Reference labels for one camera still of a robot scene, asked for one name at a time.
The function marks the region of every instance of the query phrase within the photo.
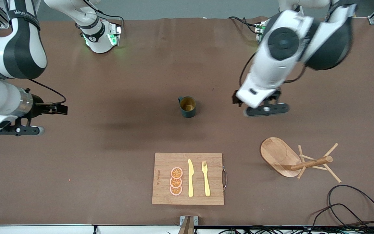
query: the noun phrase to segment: wooden oval base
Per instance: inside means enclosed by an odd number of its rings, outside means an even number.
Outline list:
[[[300,157],[281,139],[270,137],[261,145],[262,158],[279,174],[295,177],[301,170],[291,170],[291,166],[301,163]]]

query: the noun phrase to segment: yellow knife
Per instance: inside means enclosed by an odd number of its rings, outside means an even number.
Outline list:
[[[188,176],[189,176],[189,182],[188,182],[188,196],[193,197],[193,175],[194,175],[194,167],[191,160],[188,160]]]

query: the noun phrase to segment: brown table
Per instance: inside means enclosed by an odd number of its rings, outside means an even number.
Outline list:
[[[331,168],[374,199],[374,26],[367,19],[354,20],[353,49],[340,66],[308,69],[283,86],[289,113],[259,118],[231,103],[256,48],[244,25],[160,19],[125,26],[124,47],[100,55],[74,22],[42,22],[49,65],[38,81],[67,96],[69,115],[34,119],[46,127],[43,136],[0,136],[0,224],[169,225],[180,215],[198,215],[201,225],[311,224],[337,182],[316,169],[300,180],[279,176],[259,153],[268,137],[295,151],[301,144],[311,157],[338,142]],[[29,81],[15,84],[59,100]],[[178,110],[183,95],[197,99],[192,119]],[[225,205],[152,205],[155,152],[223,153]],[[374,207],[353,191],[339,188],[332,201],[374,219]],[[338,223],[326,212],[317,224]]]

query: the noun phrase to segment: wooden cutting board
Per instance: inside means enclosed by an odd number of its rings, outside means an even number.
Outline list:
[[[188,159],[194,167],[194,196],[188,196],[189,170]],[[205,195],[205,177],[202,161],[207,162],[210,196]],[[156,153],[154,166],[153,204],[169,205],[224,205],[222,154],[209,153]],[[174,167],[183,170],[182,192],[178,196],[170,193],[170,172]]]

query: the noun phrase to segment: gray floor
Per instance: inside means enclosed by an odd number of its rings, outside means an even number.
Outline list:
[[[359,5],[356,15],[365,17],[374,11],[374,0],[356,0]],[[97,5],[103,12],[120,15],[126,20],[152,20],[160,18],[227,18],[238,16],[254,18],[270,17],[278,12],[275,0],[103,0]],[[321,18],[327,11],[306,9],[306,15]],[[37,13],[39,20],[71,20],[66,15],[50,9],[42,0]]]

